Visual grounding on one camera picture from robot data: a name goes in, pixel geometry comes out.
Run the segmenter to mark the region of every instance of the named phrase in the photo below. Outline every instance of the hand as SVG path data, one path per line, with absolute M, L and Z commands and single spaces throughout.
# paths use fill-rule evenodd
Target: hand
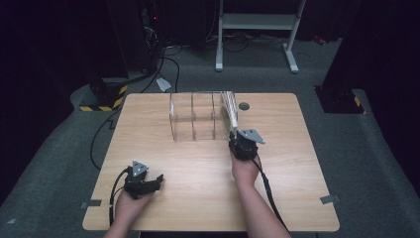
M 259 175 L 259 169 L 254 165 L 251 160 L 240 161 L 235 158 L 234 154 L 231 151 L 232 159 L 232 174 L 234 176 L 237 186 L 246 185 L 254 186 L 257 176 Z M 254 159 L 257 164 L 261 164 L 260 157 Z
M 122 189 L 118 196 L 117 206 L 115 208 L 116 214 L 114 222 L 124 224 L 129 228 L 143 211 L 146 204 L 152 199 L 154 194 L 154 192 L 151 192 L 134 200 Z

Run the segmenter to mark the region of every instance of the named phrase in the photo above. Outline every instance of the tape piece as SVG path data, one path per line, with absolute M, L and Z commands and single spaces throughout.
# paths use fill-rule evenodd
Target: tape piece
M 320 198 L 322 204 L 327 204 L 330 202 L 333 202 L 333 204 L 341 201 L 340 197 L 338 195 L 328 195 L 328 196 L 323 196 Z
M 88 202 L 82 202 L 80 205 L 80 209 L 86 209 L 88 206 L 100 206 L 102 200 L 90 200 Z

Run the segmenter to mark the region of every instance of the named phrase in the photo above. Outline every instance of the light wood surface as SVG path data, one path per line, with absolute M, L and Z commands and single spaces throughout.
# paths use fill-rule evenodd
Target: light wood surface
M 340 223 L 297 98 L 290 93 L 236 93 L 239 129 L 255 128 L 277 209 L 291 231 L 336 231 Z M 117 175 L 137 160 L 149 166 L 147 180 L 164 174 L 160 191 L 133 229 L 143 231 L 245 231 L 226 140 L 173 141 L 169 94 L 130 94 L 124 103 L 83 227 L 109 228 L 108 203 Z M 256 187 L 266 199 L 261 177 Z

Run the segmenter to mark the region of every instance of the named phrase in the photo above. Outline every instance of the dark background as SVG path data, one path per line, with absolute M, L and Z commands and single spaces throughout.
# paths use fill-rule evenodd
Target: dark background
M 167 1 L 166 6 L 174 2 Z M 179 31 L 166 31 L 166 37 L 202 46 L 202 36 L 211 29 L 214 2 L 176 2 L 177 10 L 168 14 L 166 9 L 166 21 L 163 16 L 161 23 L 163 28 Z M 412 2 L 307 1 L 297 40 L 310 41 L 314 36 L 326 41 L 344 38 L 325 83 L 332 88 L 344 85 L 366 91 L 385 140 L 419 191 L 419 8 Z M 2 1 L 0 5 L 2 202 L 44 139 L 72 112 L 71 92 L 87 83 L 63 26 L 64 5 L 62 0 Z M 297 1 L 292 0 L 264 4 L 226 1 L 225 10 L 289 13 L 296 6 Z M 194 14 L 184 14 L 186 9 Z M 191 22 L 187 19 L 194 16 L 206 16 L 201 18 L 205 22 L 195 21 L 192 29 L 197 30 L 179 28 L 179 23 Z M 201 38 L 179 37 L 188 34 Z

